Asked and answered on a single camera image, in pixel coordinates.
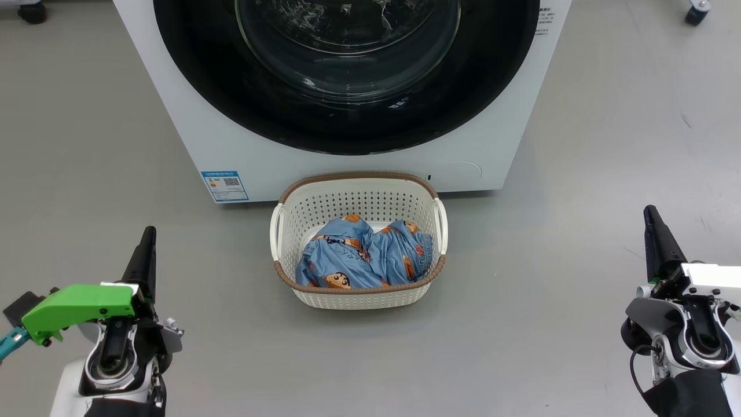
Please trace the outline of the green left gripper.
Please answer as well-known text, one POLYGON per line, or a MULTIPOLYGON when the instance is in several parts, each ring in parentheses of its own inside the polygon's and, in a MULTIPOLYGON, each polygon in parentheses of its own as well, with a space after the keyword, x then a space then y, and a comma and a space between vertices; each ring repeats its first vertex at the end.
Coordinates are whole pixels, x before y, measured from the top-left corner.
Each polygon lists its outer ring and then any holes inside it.
POLYGON ((155 319, 156 227, 148 225, 134 249, 121 282, 75 284, 47 296, 21 318, 30 339, 43 345, 63 340, 61 332, 85 322, 155 319))

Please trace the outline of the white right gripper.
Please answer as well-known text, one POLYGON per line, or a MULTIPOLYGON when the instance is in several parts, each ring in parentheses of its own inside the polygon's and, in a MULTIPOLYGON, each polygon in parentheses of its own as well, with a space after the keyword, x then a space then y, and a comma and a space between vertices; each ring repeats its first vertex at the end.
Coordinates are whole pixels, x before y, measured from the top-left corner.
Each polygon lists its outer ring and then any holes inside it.
POLYGON ((647 280, 651 298, 701 297, 740 307, 740 266, 686 264, 685 254, 654 205, 644 208, 647 280))

